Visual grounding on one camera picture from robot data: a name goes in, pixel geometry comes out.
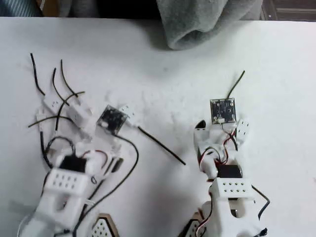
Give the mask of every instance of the white connector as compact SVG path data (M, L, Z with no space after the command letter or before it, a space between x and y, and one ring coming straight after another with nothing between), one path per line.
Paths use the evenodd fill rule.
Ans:
M198 220L193 220L193 221L191 222L190 226L189 226L189 229L188 229L188 231L187 231L185 237L194 237L194 236L196 236L195 234L196 234L196 230L197 230L197 228L198 228L198 225L199 225ZM197 236L198 236L198 237L203 236L205 231L206 231L206 229L205 229L205 228L202 228L202 229L199 231L199 233L198 233Z
M124 105L118 109L119 111L123 112L124 114L127 115L127 122L131 126L137 127L139 124L139 121L135 115L135 111L129 106L129 105Z
M92 116L91 109L82 101L80 104L71 103L67 114L75 125L81 129L84 135L92 139L95 132L96 121Z
M58 114L59 108L62 105L62 101L57 94L52 92L44 96L43 103L53 115Z
M242 145L249 133L249 129L250 129L250 124L248 121L245 121L243 119L239 120L236 131L236 141Z
M216 178L210 192L219 199L254 198L251 183L244 178Z
M44 108L38 108L37 113L36 113L36 121L40 121L42 119L46 118L45 117L45 109ZM39 123L39 131L43 132L44 131L44 127L42 122Z

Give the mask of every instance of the white plastic connector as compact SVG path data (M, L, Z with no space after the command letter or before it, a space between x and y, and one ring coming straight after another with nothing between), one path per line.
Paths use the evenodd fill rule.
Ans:
M122 106L119 110L127 115L127 122L131 126L138 126L138 119L135 115L135 111L129 105Z
M198 220L193 220L190 224L190 227L189 227L188 232L186 233L185 237L195 237L198 225L199 225ZM206 231L205 228L201 228L201 230L199 231L197 236L201 237L205 231Z
M248 133L249 133L249 129L250 129L250 124L249 122L241 119L238 122L237 125L237 134L236 134L236 141L241 145L245 142Z
M42 119L45 118L45 109L44 108L38 108L37 113L36 113L36 121L40 121ZM39 131L43 132L44 127L43 127L43 123L40 122L39 123Z
M51 170L44 190L83 196L89 184L89 176L84 173L54 168Z
M219 199L254 198L251 183L244 178L216 178L210 191Z
M105 219L98 219L89 237L114 237Z
M91 109L85 104L72 103L67 111L68 116L72 119L75 125L90 139L95 132L96 121L92 116Z
M78 104L71 104L67 114L79 128L84 128L92 115L91 111L87 111L83 106Z
M62 101L56 93L51 92L44 96L43 103L53 115L57 115Z

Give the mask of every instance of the black wire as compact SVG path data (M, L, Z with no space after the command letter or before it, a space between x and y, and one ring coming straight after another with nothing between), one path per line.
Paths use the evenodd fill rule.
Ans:
M90 207L86 213L83 214L82 218L79 219L79 221L77 222L74 230L73 230L73 237L76 237L77 236L77 229L79 228L80 224L82 223L82 221L85 219L85 217L100 203L102 202L105 198L107 198L108 196L110 196L112 193L115 192L116 189L118 189L122 183L124 183L124 181L130 176L130 174L133 172L133 170L135 169L137 163L138 163L138 158L139 158L139 153L138 153L138 149L137 147L135 146L135 144L133 142L131 142L130 140L124 138L124 137L121 137L119 135L116 135L116 134L112 134L113 136L131 144L135 151L136 151L136 161L133 165L133 167L131 168L131 170L128 172L128 174L115 186L115 188L113 188L109 193L107 193L105 196L103 196L101 199L99 199L92 207Z
M261 237L261 236L266 236L268 233L268 229L267 228L264 228L262 231L260 231L259 234L257 234L256 236L254 237Z
M40 122L43 122L43 121L46 121L46 120L49 120L49 119L55 119L55 118L57 118L57 115L55 115L55 116L50 116L50 117L47 117L47 118L43 118L43 119L41 119L41 120L38 120L38 121L36 121L36 122L33 122L32 124L28 125L28 127L32 127L32 126L34 126L34 125L36 125L36 124L38 124L38 123L40 123ZM74 121L72 121L72 119L69 118L69 117L60 116L60 118L61 118L61 119L67 119L67 120L69 120L70 122L74 123Z
M238 78L238 80L236 81L236 83L234 84L234 86L231 88L230 92L228 93L226 99L229 99L232 91L235 89L235 87L237 86L237 84L240 82L241 78L243 77L243 75L245 74L245 70L243 70L243 72L241 73L240 77Z
M60 60L60 69L61 69L61 75L63 76L64 82L66 84L66 87L68 87L68 89L71 91L71 93L75 94L75 96L78 98L78 95L70 88L70 86L68 85L68 83L66 82L66 78L64 75L64 69L63 69L63 60Z
M270 200L262 192L260 192L258 189L256 189L255 186L251 185L251 187L267 201L267 203L261 208L261 210L258 213L258 218L260 220L262 213L267 208L267 206L270 204Z
M35 60L34 60L33 54L30 53L30 55L31 55L31 60L32 60L32 64L33 64L35 85L36 85L37 89L40 91L40 93L41 93L43 96L45 96L45 93L42 91L42 89L41 89L40 86L39 86L38 74L37 74L37 71L36 71L36 65L35 65Z
M160 141L158 141L155 137L153 137L152 135L150 135L148 132L146 132L142 127L138 126L138 129L144 133L146 136L148 136L149 138L151 138L153 141L155 141L158 145L160 145L162 148L164 148L167 152L169 152L170 154L172 154L178 161L180 161L183 165L186 165L186 163L181 160L181 158L176 155L173 151L171 151L168 147L166 147L163 143L161 143Z
M222 124L222 130L227 134L229 135L229 138L233 141L234 143L234 146L235 146L235 150L238 151L238 145L237 145L237 142L235 140L235 138L233 137L233 135L231 135L229 132L225 131L224 127L223 127L223 124Z
M53 76L52 76L52 81L53 81L54 89L55 89L57 95L59 96L59 98L60 98L62 101L65 101L65 99L59 94L59 92L58 92L58 90L57 90L57 88L56 88L56 86L55 86L55 74L56 74L56 68L54 68Z
M83 94L83 93L85 93L85 92L84 92L84 91L81 91L81 92L78 92L78 93L74 93L74 94L68 96L68 97L63 101L63 103L62 103L61 106L59 107L59 111L58 111L58 114L57 114L55 131L58 130L58 124L59 124L60 114L61 114L61 111L62 111L62 109L63 109L63 107L64 107L64 104L65 104L71 97L73 97L74 95Z
M62 137L62 136L53 137L53 138L48 142L47 147L45 148L44 153L43 153L44 160L45 160L46 163L48 162L47 165L49 166L49 168L52 168L53 165L49 162L48 157L47 157L47 153L48 153L48 151L49 151L51 145L53 144L53 142L54 142L56 139L61 139L61 140L67 141L67 142L69 143L69 145L71 146L71 150L72 150L73 155L76 154L75 145L74 145L74 143L73 143L70 139L68 139L67 137Z
M44 145L44 133L41 131L40 132L40 149L41 149L41 153L43 155L44 161L46 162L47 166L52 169L53 165L52 163L49 162L48 157L47 157L47 153L45 151L45 145Z

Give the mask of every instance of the wire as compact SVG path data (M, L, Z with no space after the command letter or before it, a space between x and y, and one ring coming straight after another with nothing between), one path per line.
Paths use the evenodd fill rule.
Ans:
M149 138L151 138L153 141L155 141L158 145L160 145L162 148L164 148L167 152L169 152L170 154L172 154L178 161L180 161L183 165L186 165L186 163L181 160L181 158L179 156L177 156L173 151L171 151L168 147L166 147L163 143L161 143L160 141L157 140L157 138L153 137L152 135L150 135L148 132L146 132L142 127L138 126L138 129L144 133L146 136L148 136Z
M83 94L83 93L85 93L85 92L84 92L84 91L81 91L81 92L78 92L78 93L76 93L76 94L72 94L72 95L68 96L68 97L63 101L63 103L61 104L61 106L60 106L60 108L59 108L58 114L57 114L55 131L58 130L59 118L60 118L61 111L62 111L62 109L63 109L63 107L64 107L64 104L65 104L71 97L73 97L74 95Z
M262 231L260 231L259 234L257 234L256 236L254 237L261 237L261 236L266 236L268 233L268 229L267 228L264 228Z
M196 233L195 233L195 236L198 237L198 232L200 231L200 229L208 222L209 218L211 217L212 215L212 212L213 212L213 197L212 197L212 193L209 193L209 195L211 196L211 211L208 215L208 217L206 217L197 227L197 230L196 230Z
M45 120L55 119L55 118L57 118L56 115L55 115L55 116L50 116L50 117L47 117L47 118L43 118L43 119L41 119L41 120L38 120L38 121L36 121L36 122L33 122L32 124L28 125L28 127L32 127L32 126L34 126L34 125L36 125L36 124L38 124L38 123L40 123L40 122L43 122L43 121L45 121ZM62 118L62 119L67 119L67 120L69 120L70 122L74 123L74 121L72 121L72 119L69 118L69 117L60 116L60 118Z
M229 133L229 132L225 131L225 129L224 129L224 127L223 127L223 124L222 124L222 129L223 129L223 131L229 136L229 138L224 141L223 145L225 145L225 144L231 139L231 140L233 141L233 143L234 143L235 150L238 151L238 145L237 145L237 142L236 142L236 140L235 140L235 138L234 138L234 136L233 136L235 130L233 130L232 133Z
M64 98L59 94L59 92L58 92L58 90L57 90L57 88L56 88L56 86L55 86L55 74L56 74L56 68L54 68L53 76L52 76L52 81L53 81L54 89L55 89L57 95L59 96L59 98L60 98L62 101L65 101Z
M95 152L102 153L103 155L105 155L105 162L104 162L103 165L101 166L101 169L104 168L104 166L106 165L106 163L108 162L108 159L109 159L108 154L106 154L106 153L105 153L104 151L102 151L102 150L94 150L94 151L95 151ZM91 150L84 152L84 153L82 154L81 158L84 158L84 156L85 156L86 154L90 153L90 152L91 152Z
M35 65L35 60L34 60L33 54L30 53L30 55L31 55L31 60L32 60L32 64L33 64L35 85L36 85L37 89L40 91L40 93L41 93L43 96L45 96L45 93L42 91L42 89L41 89L40 86L39 86L38 74L37 74L37 71L36 71L36 65Z
M245 74L245 70L243 70L243 72L241 73L240 77L238 78L238 80L236 81L236 83L234 84L234 86L231 88L230 92L228 93L226 99L229 99L232 91L235 89L235 87L237 86L237 84L240 82L241 78L243 77L243 75Z
M202 172L204 172L204 171L202 170L202 168L201 168L202 161L204 160L204 157L205 157L205 155L206 155L206 152L207 152L208 150L210 150L210 149L213 149L213 150L217 153L218 159L219 159L219 162L220 162L220 158L221 158L221 157L220 157L220 155L219 155L219 152L218 152L214 147L208 147L208 148L206 148L206 149L204 150L204 152L202 153L201 159L199 160L199 163L198 163L199 169L200 169L200 171L202 171Z
M49 151L51 145L53 144L53 142L54 142L56 139L61 139L61 140L67 141L67 142L69 143L70 147L71 147L71 150L72 150L72 152L73 152L73 155L76 154L75 145L74 145L74 143L73 143L70 139L68 139L67 137L62 137L62 136L53 137L53 138L48 142L47 147L45 148L44 153L43 153L43 158L44 158L45 162L47 163L48 167L51 168L51 169L53 168L53 164L52 164L51 162L49 162L48 157L47 157L47 153L48 153L48 151Z
M18 227L18 232L16 234L17 237L20 237L22 226L24 225L24 223L27 220L29 220L33 216L34 213L35 213L35 210L33 212L27 214L25 217L23 217L23 219L21 220L19 227Z
M262 213L270 204L270 200L262 192L260 192L255 186L251 185L251 187L267 201L267 203L261 208L261 210L258 213L258 218L260 220Z
M40 133L40 149L41 149L41 153L43 155L44 161L47 164L47 166L51 169L53 167L52 163L50 163L48 157L47 157L47 153L45 151L45 146L44 146L44 134L41 131Z
M80 224L82 223L82 221L85 219L85 217L100 203L102 202L105 198L107 198L108 196L110 196L112 193L114 193L116 191L116 189L118 189L123 183L124 181L130 176L130 174L133 172L133 170L135 169L137 163L138 163L138 159L139 159L139 152L138 152L138 149L137 147L135 146L135 144L133 142L131 142L130 140L124 138L124 137L121 137L119 135L116 135L116 134L113 134L113 136L131 144L134 149L135 149L135 152L136 152L136 161L134 163L134 165L132 166L132 168L130 169L130 171L128 172L128 174L109 192L107 193L105 196L103 196L101 199L99 199L92 207L90 207L84 214L83 216L79 219L79 221L77 222L74 230L73 230L73 237L76 237L77 234L77 229L79 228Z
M60 60L60 69L61 69L61 75L63 76L64 82L65 82L65 84L66 84L66 87L68 87L68 89L71 91L71 93L75 94L75 96L78 98L78 93L76 94L76 93L70 88L70 86L68 85L68 83L66 82L66 78L65 78L65 75L64 75L64 69L63 69L63 60L62 60L62 59Z

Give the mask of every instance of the perforated plate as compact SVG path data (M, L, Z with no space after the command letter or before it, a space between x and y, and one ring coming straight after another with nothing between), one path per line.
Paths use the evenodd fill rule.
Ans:
M45 184L45 190L82 196L89 182L85 174L53 168Z
M99 219L92 229L90 237L114 237L105 219Z
M216 178L213 185L220 198L253 198L253 190L248 179Z

